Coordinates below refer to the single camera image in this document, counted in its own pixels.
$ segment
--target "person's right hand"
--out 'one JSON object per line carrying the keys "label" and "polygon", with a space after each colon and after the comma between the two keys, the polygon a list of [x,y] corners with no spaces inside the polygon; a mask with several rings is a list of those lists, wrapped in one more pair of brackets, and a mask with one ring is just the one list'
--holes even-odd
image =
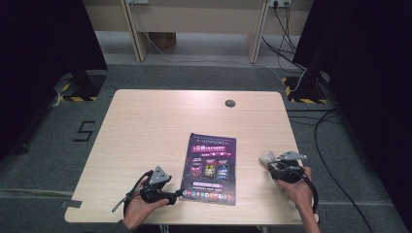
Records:
{"label": "person's right hand", "polygon": [[[312,181],[311,169],[309,167],[304,167],[303,169],[309,180]],[[275,181],[275,183],[282,190],[288,193],[289,198],[294,202],[299,211],[302,211],[302,209],[307,209],[308,207],[312,208],[313,193],[309,185],[304,180],[300,180],[297,183],[286,183],[278,180]]]}

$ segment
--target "magazine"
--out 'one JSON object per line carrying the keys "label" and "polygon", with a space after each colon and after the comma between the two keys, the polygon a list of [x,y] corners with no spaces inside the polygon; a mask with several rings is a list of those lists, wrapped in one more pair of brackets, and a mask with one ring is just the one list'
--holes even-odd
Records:
{"label": "magazine", "polygon": [[182,178],[183,200],[234,206],[236,139],[191,134]]}

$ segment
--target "wooden table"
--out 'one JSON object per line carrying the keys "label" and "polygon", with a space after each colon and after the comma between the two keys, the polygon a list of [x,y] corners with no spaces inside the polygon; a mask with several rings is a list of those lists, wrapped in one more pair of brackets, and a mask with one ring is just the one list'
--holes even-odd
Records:
{"label": "wooden table", "polygon": [[[234,100],[235,107],[225,105]],[[119,90],[103,121],[72,200],[69,222],[116,222],[111,210],[147,171],[170,176],[164,191],[180,188],[190,133],[237,139],[236,205],[178,200],[155,211],[150,224],[301,224],[294,205],[259,164],[267,150],[297,151],[277,92]]]}

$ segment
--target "wall outlet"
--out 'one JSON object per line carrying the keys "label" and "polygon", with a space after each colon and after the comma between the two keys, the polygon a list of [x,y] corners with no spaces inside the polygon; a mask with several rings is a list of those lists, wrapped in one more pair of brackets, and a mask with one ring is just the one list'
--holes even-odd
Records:
{"label": "wall outlet", "polygon": [[149,0],[127,0],[130,5],[149,5]]}
{"label": "wall outlet", "polygon": [[292,0],[270,0],[270,7],[273,7],[273,3],[275,1],[278,1],[278,8],[286,8],[287,3],[289,3],[289,6],[292,4]]}

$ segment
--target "cable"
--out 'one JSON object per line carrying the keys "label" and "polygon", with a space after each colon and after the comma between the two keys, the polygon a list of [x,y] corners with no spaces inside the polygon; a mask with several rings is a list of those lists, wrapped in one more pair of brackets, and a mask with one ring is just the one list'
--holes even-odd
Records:
{"label": "cable", "polygon": [[367,221],[367,219],[366,219],[366,217],[364,216],[364,214],[363,214],[363,212],[361,211],[361,209],[358,207],[358,205],[355,203],[355,201],[352,199],[352,197],[343,189],[343,187],[339,184],[339,182],[337,181],[337,179],[336,179],[336,178],[332,175],[332,173],[330,172],[330,170],[329,170],[329,168],[328,168],[328,166],[327,166],[327,164],[326,164],[326,162],[325,162],[325,160],[324,160],[324,157],[322,156],[322,153],[321,153],[321,150],[320,150],[320,148],[319,148],[319,145],[318,145],[317,132],[318,132],[319,125],[320,125],[322,122],[324,122],[324,118],[325,118],[328,114],[330,114],[331,112],[333,112],[333,111],[334,111],[334,109],[327,111],[327,112],[319,119],[318,123],[317,123],[316,126],[315,126],[314,138],[315,138],[316,150],[317,150],[318,155],[319,155],[319,157],[321,158],[322,163],[324,164],[327,172],[329,173],[330,177],[333,179],[333,181],[336,183],[336,185],[339,187],[339,189],[345,194],[345,196],[349,199],[349,201],[352,203],[352,205],[355,207],[355,209],[357,209],[358,213],[360,214],[361,218],[363,219],[364,223],[366,224],[369,232],[373,232],[373,231],[372,231],[372,228],[371,228],[371,226],[370,226],[370,224],[369,224],[369,222]]}
{"label": "cable", "polygon": [[331,111],[334,109],[313,109],[313,110],[286,110],[286,112],[288,113],[293,113],[293,112],[327,112],[327,111]]}
{"label": "cable", "polygon": [[294,46],[294,43],[289,35],[289,22],[291,21],[291,5],[289,4],[289,2],[286,2],[286,32],[287,32],[287,37],[289,39],[290,42],[290,46],[291,46],[291,50],[294,53],[294,50],[296,50],[296,47]]}
{"label": "cable", "polygon": [[288,36],[287,36],[287,37],[288,37],[288,40],[287,40],[288,45],[291,47],[291,49],[292,49],[292,48],[296,49],[296,47],[294,46],[291,38],[289,37],[289,33],[287,33],[285,27],[283,26],[282,21],[280,20],[280,18],[279,18],[279,16],[278,16],[278,13],[276,12],[276,9],[277,9],[277,8],[278,8],[278,1],[275,1],[275,2],[273,3],[273,10],[275,11],[275,16],[276,16],[276,18],[278,18],[278,21],[279,21],[279,23],[281,24],[282,30],[283,30],[283,32],[284,32],[284,38],[285,38],[285,36],[288,35]]}
{"label": "cable", "polygon": [[114,213],[114,212],[118,209],[118,207],[120,206],[120,204],[121,204],[122,202],[125,202],[126,200],[129,200],[129,201],[130,201],[130,200],[133,198],[133,193],[135,192],[137,185],[139,185],[139,183],[140,183],[145,177],[149,176],[152,172],[153,172],[153,171],[147,172],[147,173],[143,174],[142,177],[139,178],[139,180],[138,180],[138,181],[136,182],[136,184],[131,188],[131,190],[126,193],[126,196],[125,196],[123,199],[121,199],[121,200],[118,202],[118,204],[113,208],[112,213]]}
{"label": "cable", "polygon": [[[271,46],[269,43],[267,43],[267,41],[264,39],[264,37],[261,37],[261,39],[264,41],[264,43],[266,43],[266,45],[269,47],[269,49],[273,52],[275,52],[276,54],[278,54],[278,63],[279,63],[279,56],[282,56],[282,58],[284,58],[285,60],[287,60],[288,62],[290,62],[292,65],[294,65],[295,67],[299,68],[302,71],[305,71],[305,68],[303,68],[302,66],[300,66],[299,64],[294,63],[292,60],[290,60],[288,57],[286,57],[285,55],[281,54],[281,51],[283,52],[290,52],[290,51],[285,51],[285,50],[280,50],[280,49],[276,49],[273,46]],[[279,67],[286,71],[286,72],[290,72],[290,73],[298,73],[301,74],[301,72],[293,72],[293,71],[288,71],[282,68],[282,66],[279,64]]]}
{"label": "cable", "polygon": [[[311,119],[317,119],[317,120],[319,120],[319,118],[311,117],[311,116],[289,116],[289,117],[290,117],[290,118],[311,118]],[[327,121],[327,122],[329,122],[329,123],[334,123],[334,124],[342,124],[342,122],[336,122],[336,121],[333,121],[333,120],[329,120],[330,118],[333,118],[333,117],[339,117],[339,116],[338,116],[338,115],[329,116],[328,118],[325,118],[324,121]],[[300,122],[300,121],[292,121],[292,122],[302,123],[302,124],[306,124],[306,125],[316,125],[316,123],[306,123],[306,122]]]}
{"label": "cable", "polygon": [[[268,171],[269,171],[270,176],[272,177],[272,179],[274,179],[274,180],[280,179],[280,180],[283,180],[286,183],[297,183],[300,180],[304,180],[306,182],[306,184],[308,184],[308,186],[312,190],[312,194],[313,194],[314,202],[313,202],[313,206],[312,206],[312,211],[313,211],[313,214],[314,214],[316,212],[316,210],[318,209],[318,202],[319,202],[318,190],[316,190],[316,187],[310,181],[308,175],[306,173],[304,173],[304,170],[303,170],[302,167],[296,165],[296,166],[298,166],[298,169],[295,169],[292,166],[290,166],[290,164],[288,165],[287,161],[283,161],[283,160],[273,161],[273,162],[268,162],[267,163]],[[288,174],[288,172],[297,175],[300,179],[296,180],[295,177],[291,176],[291,174]]]}
{"label": "cable", "polygon": [[55,103],[52,104],[52,105],[49,107],[49,110],[52,109],[52,108],[54,108],[54,107],[57,107],[57,106],[60,104],[61,94],[60,94],[60,92],[58,92],[56,89],[55,89],[55,92],[57,93],[57,99],[56,99]]}
{"label": "cable", "polygon": [[302,78],[303,78],[303,76],[305,75],[306,71],[307,71],[307,70],[305,70],[305,71],[302,73],[302,75],[301,75],[300,78],[299,78],[299,81],[297,82],[296,87],[295,87],[293,90],[291,90],[291,91],[297,91],[297,89],[298,89],[299,86],[300,86],[300,81],[302,81]]}

